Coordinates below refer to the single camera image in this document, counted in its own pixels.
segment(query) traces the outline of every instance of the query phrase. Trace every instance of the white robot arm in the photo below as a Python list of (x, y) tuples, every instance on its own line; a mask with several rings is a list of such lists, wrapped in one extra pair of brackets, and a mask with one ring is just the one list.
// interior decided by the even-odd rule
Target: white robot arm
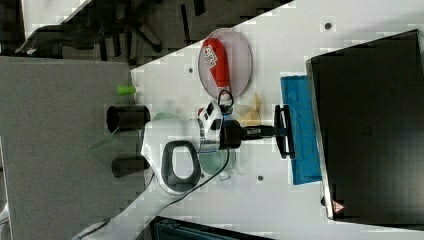
[[(230, 148), (240, 147), (244, 140), (277, 137), (278, 148), (285, 157), (286, 144), (283, 139), (287, 131), (283, 129), (280, 106), (277, 105), (275, 108), (275, 126), (242, 128), (235, 120), (224, 122), (222, 112), (225, 112), (225, 107), (212, 101), (196, 119), (187, 121), (164, 119), (148, 122), (144, 128), (141, 154), (152, 167), (153, 181), (122, 213), (109, 221), (90, 226), (73, 239), (136, 239), (164, 208), (208, 183), (228, 164), (230, 154), (227, 154), (224, 166), (217, 173), (207, 180), (200, 179), (202, 173), (198, 160), (200, 153), (220, 149), (228, 151)], [(189, 169), (188, 173), (178, 170), (181, 164), (185, 169)]]

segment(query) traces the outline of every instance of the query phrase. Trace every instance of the blue towel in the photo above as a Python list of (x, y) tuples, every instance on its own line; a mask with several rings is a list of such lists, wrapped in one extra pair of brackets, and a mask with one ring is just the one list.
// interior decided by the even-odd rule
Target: blue towel
[(292, 159), (293, 184), (321, 181), (317, 138), (312, 113), (309, 82), (306, 76), (281, 78), (283, 102), (289, 105), (295, 159)]

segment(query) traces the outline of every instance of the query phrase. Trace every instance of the round container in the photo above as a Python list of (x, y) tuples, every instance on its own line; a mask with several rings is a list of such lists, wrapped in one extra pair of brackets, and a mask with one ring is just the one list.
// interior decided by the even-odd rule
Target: round container
[[(234, 98), (240, 96), (246, 89), (252, 73), (252, 54), (244, 35), (231, 28), (220, 28), (213, 31), (208, 38), (218, 38), (225, 47), (227, 55), (231, 94)], [(199, 77), (203, 88), (210, 96), (217, 99), (218, 89), (212, 74), (206, 64), (202, 51), (198, 58)]]
[(107, 127), (111, 133), (117, 128), (119, 131), (133, 131), (143, 129), (150, 121), (150, 112), (146, 106), (111, 106), (107, 110)]
[[(212, 153), (201, 153), (199, 154), (199, 162), (202, 169), (209, 175), (217, 173), (227, 161), (227, 150), (220, 150)], [(236, 162), (236, 151), (230, 149), (230, 159), (227, 166), (222, 172), (231, 170), (234, 168)]]

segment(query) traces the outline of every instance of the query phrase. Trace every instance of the white table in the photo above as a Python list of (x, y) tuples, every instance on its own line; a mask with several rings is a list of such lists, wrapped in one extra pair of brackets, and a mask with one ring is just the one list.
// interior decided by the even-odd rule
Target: white table
[(25, 38), (40, 27), (71, 19), (91, 0), (22, 0)]
[[(333, 24), (329, 31), (326, 22)], [(262, 124), (272, 124), (273, 106), (282, 102), (281, 76), (305, 74), (313, 56), (415, 28), (424, 30), (422, 0), (296, 0), (234, 27), (246, 36), (254, 62), (251, 85), (236, 101), (251, 103), (257, 92)], [(172, 103), (180, 116), (195, 117), (210, 99), (197, 72), (201, 44), (134, 69), (133, 84), (143, 90), (136, 102), (153, 114)], [(231, 180), (212, 181), (161, 215), (273, 239), (424, 238), (423, 232), (327, 220), (320, 183), (293, 186), (290, 161), (281, 159), (274, 140), (243, 143), (237, 164)]]

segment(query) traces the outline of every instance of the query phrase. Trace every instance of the floor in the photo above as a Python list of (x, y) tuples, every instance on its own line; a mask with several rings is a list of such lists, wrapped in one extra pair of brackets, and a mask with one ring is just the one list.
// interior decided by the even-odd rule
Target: floor
[[(138, 6), (143, 0), (132, 1), (133, 6)], [(151, 32), (157, 35), (163, 45), (162, 51), (154, 52), (142, 39), (133, 34), (131, 58), (135, 61), (131, 67), (149, 63), (204, 39), (218, 28), (233, 27), (290, 1), (203, 0), (204, 12), (197, 14), (198, 16), (196, 16), (193, 0), (163, 0), (161, 4), (152, 3), (148, 6), (144, 19), (140, 19), (145, 22), (142, 30), (147, 36), (151, 36)], [(121, 55), (117, 57), (114, 56), (112, 39), (106, 40), (108, 61), (126, 61), (125, 36), (120, 34)], [(94, 50), (75, 50), (64, 47), (63, 58), (101, 60), (100, 47), (97, 45)]]

